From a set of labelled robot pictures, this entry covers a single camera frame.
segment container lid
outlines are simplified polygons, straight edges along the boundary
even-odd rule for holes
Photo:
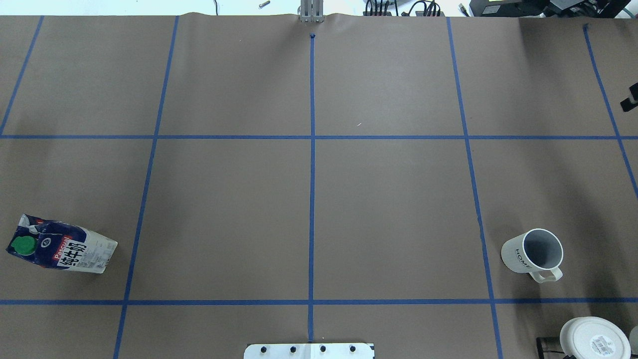
[[[36,251],[36,247],[38,246],[38,241],[29,236],[24,237],[16,237],[11,243],[11,247],[15,249],[16,252],[23,256],[30,256],[33,252]]]
[[[631,349],[625,334],[612,322],[599,317],[574,318],[560,332],[566,355],[578,359],[629,359]]]

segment white mounting plate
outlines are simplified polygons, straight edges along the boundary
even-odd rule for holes
[[[244,359],[374,358],[375,345],[366,343],[252,344],[244,351]]]

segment grid square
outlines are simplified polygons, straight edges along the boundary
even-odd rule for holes
[[[382,20],[317,29],[317,134],[462,135],[445,19]]]
[[[638,141],[624,140],[623,146],[625,147],[625,153],[627,154],[629,165],[635,177],[638,174]]]
[[[242,358],[247,344],[307,342],[307,317],[305,305],[131,306],[119,358]]]
[[[151,140],[0,141],[3,247],[26,212],[81,225],[118,242],[106,271],[62,273],[2,253],[2,299],[121,300]]]
[[[309,135],[308,34],[295,15],[180,17],[161,133]]]
[[[315,341],[375,344],[378,358],[496,358],[489,305],[317,305]]]
[[[119,305],[0,305],[0,353],[3,358],[111,359],[121,310]]]
[[[4,134],[153,134],[173,23],[45,17]]]
[[[497,305],[496,310],[504,359],[537,359],[536,338],[558,338],[563,325],[575,317],[602,317],[618,325],[626,335],[638,323],[636,303],[504,304]]]
[[[38,17],[0,17],[0,123],[27,56]]]
[[[310,143],[160,140],[132,299],[308,297]]]
[[[638,296],[638,202],[614,140],[472,141],[497,298]],[[501,246],[533,228],[563,245],[564,277],[538,285],[510,271]]]
[[[582,33],[589,19],[451,21],[471,135],[614,135]]]
[[[638,135],[638,110],[623,112],[620,101],[638,82],[638,24],[632,19],[591,22],[588,34],[598,72],[621,135]]]
[[[487,298],[463,141],[316,146],[316,299]]]

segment green bottle cap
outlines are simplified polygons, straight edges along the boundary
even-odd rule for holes
[[[16,252],[22,254],[23,256],[28,256],[33,254],[36,251],[36,247],[38,246],[38,241],[36,241],[33,237],[16,237],[11,243],[11,247],[15,249]]]

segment mug handle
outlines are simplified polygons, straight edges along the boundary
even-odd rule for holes
[[[563,271],[561,271],[560,268],[558,267],[551,269],[549,271],[552,272],[552,275],[548,275],[546,277],[543,277],[542,275],[540,275],[540,272],[537,272],[537,271],[530,273],[530,275],[538,283],[556,282],[557,280],[563,277]]]

